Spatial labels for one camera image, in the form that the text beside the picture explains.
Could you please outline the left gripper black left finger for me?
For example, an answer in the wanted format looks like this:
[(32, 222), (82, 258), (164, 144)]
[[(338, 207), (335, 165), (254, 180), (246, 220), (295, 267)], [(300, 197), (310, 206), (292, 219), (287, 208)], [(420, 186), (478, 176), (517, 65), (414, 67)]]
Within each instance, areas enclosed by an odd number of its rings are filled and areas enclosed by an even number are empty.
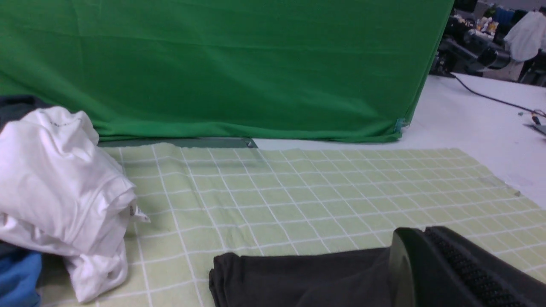
[(388, 262), (394, 307), (464, 307), (465, 293), (447, 263), (419, 229), (398, 228)]

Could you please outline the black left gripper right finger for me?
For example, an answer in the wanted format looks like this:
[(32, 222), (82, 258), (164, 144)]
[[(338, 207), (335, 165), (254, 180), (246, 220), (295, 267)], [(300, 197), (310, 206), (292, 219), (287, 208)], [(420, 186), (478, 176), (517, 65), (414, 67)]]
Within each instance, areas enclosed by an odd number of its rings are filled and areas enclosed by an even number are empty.
[(545, 284), (443, 226), (424, 234), (483, 307), (543, 307)]

